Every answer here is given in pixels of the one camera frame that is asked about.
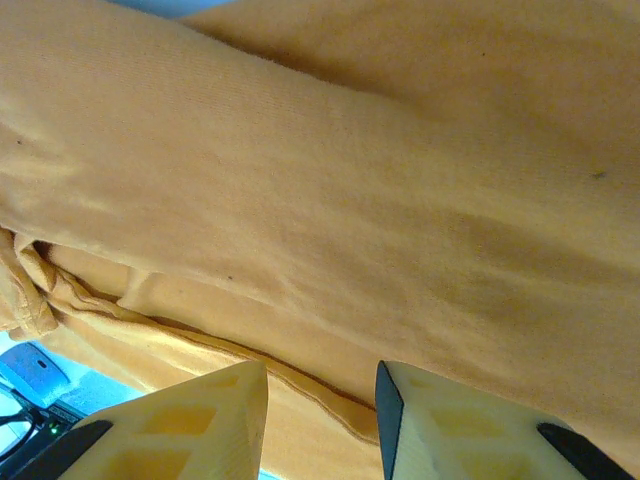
wrinkled fabric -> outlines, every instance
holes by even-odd
[[[286,478],[381,478],[383,358],[638,474],[639,23],[624,1],[0,1],[2,326],[145,390],[266,360]]]

black wire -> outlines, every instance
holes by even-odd
[[[36,430],[36,426],[38,424],[37,419],[40,417],[40,414],[36,410],[26,411],[21,410],[20,412],[14,415],[8,415],[5,417],[0,417],[0,427],[7,425],[8,423],[20,422],[20,421],[29,421],[31,425],[29,426],[29,431],[27,431],[26,435],[22,437],[18,443],[16,443],[9,450],[0,455],[0,462],[4,462],[11,455],[16,453],[27,441],[31,438],[31,435]]]

rectangular hole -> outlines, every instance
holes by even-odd
[[[470,480],[540,480],[523,454],[460,452],[457,454]]]
[[[209,427],[215,414],[215,408],[166,407],[154,413],[140,433],[200,435]]]
[[[443,435],[448,437],[499,437],[501,425],[481,410],[472,408],[432,409],[429,412]]]
[[[96,478],[176,480],[184,470],[189,455],[190,452],[179,450],[129,450],[115,457],[105,475]]]
[[[238,376],[232,375],[230,377],[223,378],[222,380],[216,378],[207,386],[209,388],[230,388],[230,387],[235,387],[237,383],[238,383]]]

light blue surface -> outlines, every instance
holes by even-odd
[[[151,13],[159,17],[175,18],[228,3],[228,0],[110,0],[112,3]]]
[[[134,400],[143,394],[115,380],[108,378],[95,370],[80,365],[68,358],[50,352],[38,342],[31,342],[42,350],[49,359],[64,372],[70,380],[69,390],[60,399],[86,415],[91,415],[104,408],[118,405],[122,402]],[[16,345],[6,332],[0,333],[0,354]],[[0,395],[0,415],[16,413],[19,405],[12,399]],[[16,440],[16,433],[8,427],[0,429],[0,451]],[[267,472],[261,472],[259,480],[279,480]]]
[[[31,343],[20,343],[0,355],[0,375],[41,408],[51,406],[70,386],[56,363]]]

white plastic part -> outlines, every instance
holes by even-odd
[[[244,362],[102,410],[114,425],[60,480],[255,480],[267,372]]]
[[[537,432],[558,418],[385,362],[404,402],[393,480],[584,480]]]

